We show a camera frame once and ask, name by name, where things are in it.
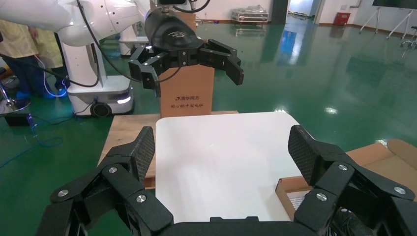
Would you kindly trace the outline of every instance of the green epoxy floor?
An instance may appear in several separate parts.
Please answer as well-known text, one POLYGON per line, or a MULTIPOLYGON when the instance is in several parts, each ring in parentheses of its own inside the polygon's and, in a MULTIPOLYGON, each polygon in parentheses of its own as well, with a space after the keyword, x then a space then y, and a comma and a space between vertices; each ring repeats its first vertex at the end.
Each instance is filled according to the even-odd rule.
MULTIPOLYGON (((400 49, 397 37, 387 41, 383 33, 358 32, 295 18, 285 26, 263 28, 201 25, 199 36, 238 50, 245 71, 240 87, 216 71, 213 110, 285 111, 317 140, 345 151, 391 138, 416 146, 417 51, 400 49)), ((118 54, 117 44, 105 44, 110 55, 118 54)), ((128 71, 127 59, 112 58, 128 71)), ((134 85, 134 92, 135 114, 159 112, 152 91, 134 85)), ((71 114, 71 106, 68 98, 34 99, 30 112, 64 117, 71 114)), ((63 144, 36 147, 0 169, 2 235, 34 235, 50 193, 96 166, 111 122, 81 118, 36 129, 41 139, 59 136, 63 144)), ((28 128, 10 128, 2 118, 0 137, 0 163, 36 144, 28 128)), ((89 235, 131 234, 112 212, 89 235)))

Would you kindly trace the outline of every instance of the chair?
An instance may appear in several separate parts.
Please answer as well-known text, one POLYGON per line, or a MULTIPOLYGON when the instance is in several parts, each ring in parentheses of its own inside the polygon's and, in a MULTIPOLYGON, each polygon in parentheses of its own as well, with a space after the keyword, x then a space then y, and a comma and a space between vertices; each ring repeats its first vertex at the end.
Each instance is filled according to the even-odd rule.
POLYGON ((404 47, 404 45, 405 45, 406 43, 408 43, 408 47, 409 47, 409 48, 415 47, 415 48, 417 49, 417 37, 416 37, 416 39, 414 40, 414 37, 415 37, 415 36, 416 36, 416 34, 417 34, 417 26, 413 26, 413 27, 411 27, 411 28, 415 30, 415 31, 414 31, 414 34, 413 34, 413 37, 411 37, 411 40, 407 40, 407 41, 403 42, 403 43, 401 44, 401 47, 404 47))
MULTIPOLYGON (((3 67, 0 67, 0 75, 6 73, 6 69, 3 67)), ((21 99, 21 100, 15 100, 12 98, 9 98, 6 91, 4 90, 3 83, 0 81, 0 95, 2 97, 2 100, 0 101, 0 115, 6 115, 9 113, 13 113, 16 111, 20 111, 31 103, 31 100, 21 99)))

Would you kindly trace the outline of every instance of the jeans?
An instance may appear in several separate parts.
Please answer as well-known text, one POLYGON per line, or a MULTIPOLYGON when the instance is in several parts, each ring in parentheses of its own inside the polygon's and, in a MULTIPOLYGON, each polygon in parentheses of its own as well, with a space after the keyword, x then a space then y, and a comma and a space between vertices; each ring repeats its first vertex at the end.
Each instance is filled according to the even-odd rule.
MULTIPOLYGON (((17 60, 3 58, 4 62, 10 67, 16 77, 19 79, 22 92, 31 93, 34 92, 37 95, 43 96, 47 92, 43 84, 43 71, 36 67, 29 66, 21 63, 17 60)), ((38 61, 35 56, 29 56, 24 58, 18 58, 18 60, 25 61, 27 63, 38 65, 38 61)), ((48 82, 45 83, 46 89, 51 91, 48 82)))
MULTIPOLYGON (((66 71, 65 66, 61 66, 61 67, 58 67, 58 68, 52 68, 51 70, 53 72, 65 77, 65 78, 68 78, 68 72, 66 71)), ((57 79, 57 81, 55 82, 55 88, 56 89, 63 89, 64 85, 65 85, 65 87, 70 86, 70 82, 68 80, 64 80, 61 77, 55 77, 55 78, 57 79)))

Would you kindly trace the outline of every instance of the printed logo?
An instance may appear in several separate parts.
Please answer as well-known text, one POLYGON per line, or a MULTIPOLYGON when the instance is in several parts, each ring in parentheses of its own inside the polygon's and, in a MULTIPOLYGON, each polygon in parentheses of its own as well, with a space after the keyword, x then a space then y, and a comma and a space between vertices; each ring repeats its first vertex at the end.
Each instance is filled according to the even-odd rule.
POLYGON ((173 38, 184 38, 185 37, 185 33, 179 32, 179 31, 169 33, 168 35, 172 36, 173 38))

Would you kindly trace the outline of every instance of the red box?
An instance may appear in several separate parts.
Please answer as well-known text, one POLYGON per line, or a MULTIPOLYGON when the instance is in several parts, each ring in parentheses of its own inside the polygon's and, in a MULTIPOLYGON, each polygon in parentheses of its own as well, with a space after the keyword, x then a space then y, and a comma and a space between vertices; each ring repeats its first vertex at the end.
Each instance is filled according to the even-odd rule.
POLYGON ((335 26, 344 26, 348 23, 349 17, 351 16, 350 13, 338 12, 336 15, 336 19, 334 19, 335 26))

